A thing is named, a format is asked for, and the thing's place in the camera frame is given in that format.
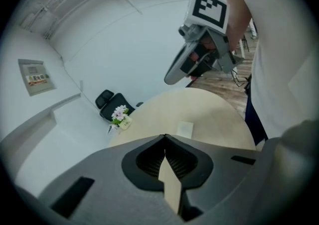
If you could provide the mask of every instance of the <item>small vase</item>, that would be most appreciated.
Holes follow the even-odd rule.
[[[120,128],[122,130],[126,130],[130,125],[131,125],[131,122],[132,122],[132,118],[131,117],[128,117],[126,116],[123,121],[119,124]]]

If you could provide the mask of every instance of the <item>white shirt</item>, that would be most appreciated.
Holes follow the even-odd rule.
[[[267,136],[277,137],[318,115],[318,30],[303,0],[245,2],[259,37],[252,104]]]

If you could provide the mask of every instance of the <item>wooden floor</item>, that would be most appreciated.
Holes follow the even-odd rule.
[[[239,81],[244,81],[244,77],[249,77],[251,74],[251,66],[258,42],[258,39],[252,40],[250,38],[251,33],[249,31],[245,33],[245,36],[248,42],[249,52],[247,47],[244,48],[245,60],[237,67],[237,78]],[[242,117],[245,117],[247,103],[247,95],[244,92],[245,85],[246,84],[238,87],[234,83],[231,74],[226,75],[222,72],[206,72],[202,77],[197,79],[191,87],[207,90],[221,96],[229,102]]]

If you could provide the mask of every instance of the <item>dark pants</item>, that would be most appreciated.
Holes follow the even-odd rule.
[[[250,132],[253,135],[255,145],[257,145],[262,140],[267,140],[268,137],[253,107],[253,104],[251,103],[250,89],[247,90],[247,94],[248,100],[245,113],[245,122],[247,123]]]

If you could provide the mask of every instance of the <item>white flower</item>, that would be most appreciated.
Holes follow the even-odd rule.
[[[118,119],[118,120],[123,120],[124,118],[125,118],[125,114],[124,113],[119,113],[116,116],[116,119]]]
[[[127,109],[126,106],[119,106],[115,108],[114,113],[124,113],[126,109]]]
[[[122,113],[121,112],[115,112],[112,114],[112,119],[117,119],[118,117],[121,117]]]

